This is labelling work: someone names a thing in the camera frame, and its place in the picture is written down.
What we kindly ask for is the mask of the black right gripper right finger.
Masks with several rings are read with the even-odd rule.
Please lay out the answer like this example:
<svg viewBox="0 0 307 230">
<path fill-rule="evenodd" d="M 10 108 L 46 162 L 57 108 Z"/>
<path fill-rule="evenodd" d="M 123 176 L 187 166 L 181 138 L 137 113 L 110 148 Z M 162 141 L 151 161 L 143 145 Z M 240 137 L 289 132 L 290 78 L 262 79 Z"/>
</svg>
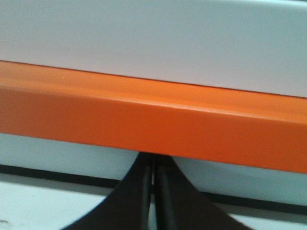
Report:
<svg viewBox="0 0 307 230">
<path fill-rule="evenodd" d="M 247 227 L 210 202 L 170 156 L 154 158 L 154 195 L 160 230 L 245 230 Z"/>
</svg>

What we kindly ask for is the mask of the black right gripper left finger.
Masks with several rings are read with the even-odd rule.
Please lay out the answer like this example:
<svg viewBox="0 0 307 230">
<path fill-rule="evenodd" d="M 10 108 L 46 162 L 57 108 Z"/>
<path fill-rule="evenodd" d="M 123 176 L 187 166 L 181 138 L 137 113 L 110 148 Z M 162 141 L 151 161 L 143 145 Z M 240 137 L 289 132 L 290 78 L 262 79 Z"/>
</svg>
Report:
<svg viewBox="0 0 307 230">
<path fill-rule="evenodd" d="M 152 156 L 140 152 L 116 188 L 66 230 L 146 230 L 152 184 Z"/>
</svg>

